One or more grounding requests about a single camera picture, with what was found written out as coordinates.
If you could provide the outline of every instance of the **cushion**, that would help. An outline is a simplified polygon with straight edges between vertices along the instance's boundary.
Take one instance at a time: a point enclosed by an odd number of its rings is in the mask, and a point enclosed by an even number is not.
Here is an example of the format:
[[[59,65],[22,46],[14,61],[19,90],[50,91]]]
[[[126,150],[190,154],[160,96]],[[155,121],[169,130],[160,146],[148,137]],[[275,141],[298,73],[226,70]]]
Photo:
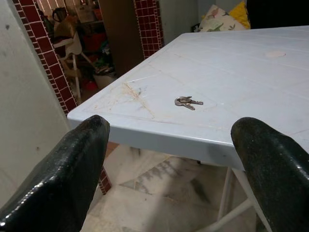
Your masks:
[[[235,8],[229,12],[229,15],[240,22],[246,29],[250,29],[245,1],[241,1],[240,4],[235,6]]]
[[[201,32],[245,30],[245,27],[226,11],[216,5],[212,5],[199,25]]]

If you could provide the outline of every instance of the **red tiled column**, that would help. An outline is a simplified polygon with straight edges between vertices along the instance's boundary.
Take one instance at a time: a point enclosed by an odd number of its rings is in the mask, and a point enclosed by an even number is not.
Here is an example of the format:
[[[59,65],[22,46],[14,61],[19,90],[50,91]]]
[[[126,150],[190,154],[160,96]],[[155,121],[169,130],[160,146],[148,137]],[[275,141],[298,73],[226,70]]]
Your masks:
[[[134,0],[144,58],[163,47],[159,0]]]
[[[47,36],[38,7],[34,0],[13,0],[13,3],[32,41],[34,50],[46,71],[48,80],[54,89],[63,112],[67,114],[76,107],[76,101]]]

